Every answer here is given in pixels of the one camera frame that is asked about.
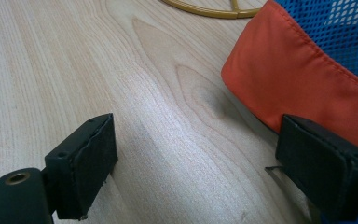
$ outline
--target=yellow object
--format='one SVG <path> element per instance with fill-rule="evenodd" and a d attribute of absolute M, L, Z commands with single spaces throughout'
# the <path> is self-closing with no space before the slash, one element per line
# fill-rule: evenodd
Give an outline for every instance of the yellow object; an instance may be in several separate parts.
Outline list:
<path fill-rule="evenodd" d="M 189 13 L 206 16 L 206 17 L 220 18 L 220 19 L 252 18 L 260 10 L 260 8 L 240 9 L 238 7 L 237 0 L 231 0 L 231 5 L 232 5 L 231 11 L 210 9 L 206 7 L 196 7 L 179 0 L 161 0 L 161 1 L 165 2 L 166 4 L 172 7 L 179 8 Z"/>

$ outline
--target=mesh net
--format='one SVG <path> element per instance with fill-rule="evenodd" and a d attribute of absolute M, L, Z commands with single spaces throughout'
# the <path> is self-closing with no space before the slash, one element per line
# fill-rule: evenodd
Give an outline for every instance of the mesh net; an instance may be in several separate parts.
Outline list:
<path fill-rule="evenodd" d="M 358 0 L 275 0 L 331 58 L 358 76 Z"/>

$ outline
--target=table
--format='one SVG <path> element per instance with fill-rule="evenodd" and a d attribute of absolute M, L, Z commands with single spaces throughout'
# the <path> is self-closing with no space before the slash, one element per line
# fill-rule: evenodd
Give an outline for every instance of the table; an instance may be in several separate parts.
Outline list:
<path fill-rule="evenodd" d="M 264 170 L 276 134 L 221 80 L 247 22 L 158 0 L 0 0 L 0 176 L 42 169 L 84 121 L 112 112 L 119 161 L 82 223 L 316 221 L 290 179 Z"/>

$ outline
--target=stitching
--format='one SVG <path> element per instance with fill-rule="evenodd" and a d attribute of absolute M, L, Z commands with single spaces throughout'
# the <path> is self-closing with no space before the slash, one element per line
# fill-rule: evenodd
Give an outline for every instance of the stitching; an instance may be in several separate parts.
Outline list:
<path fill-rule="evenodd" d="M 282 18 L 286 20 L 286 22 L 289 24 L 290 28 L 295 31 L 295 33 L 303 40 L 303 43 L 308 45 L 314 53 L 315 57 L 321 57 L 322 60 L 327 63 L 329 66 L 333 66 L 333 68 L 340 73 L 341 75 L 348 78 L 350 81 L 352 81 L 354 84 L 358 86 L 358 76 L 354 75 L 353 73 L 350 73 L 347 70 L 343 70 L 340 66 L 337 65 L 337 62 L 327 56 L 324 51 L 322 51 L 316 43 L 313 42 L 312 39 L 300 28 L 298 29 L 298 26 L 296 23 L 292 22 L 292 17 L 284 10 L 281 10 L 281 6 L 274 2 L 273 0 L 269 0 L 270 4 L 266 4 L 267 7 L 272 7 L 275 11 L 277 11 L 279 14 L 281 14 Z"/>

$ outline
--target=orange fabric trim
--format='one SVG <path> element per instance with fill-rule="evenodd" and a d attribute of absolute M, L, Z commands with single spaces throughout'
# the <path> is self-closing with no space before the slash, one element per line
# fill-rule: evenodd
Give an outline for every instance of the orange fabric trim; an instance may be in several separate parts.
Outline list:
<path fill-rule="evenodd" d="M 358 146 L 358 77 L 326 55 L 275 1 L 247 24 L 222 78 L 276 132 L 282 115 L 292 114 Z"/>

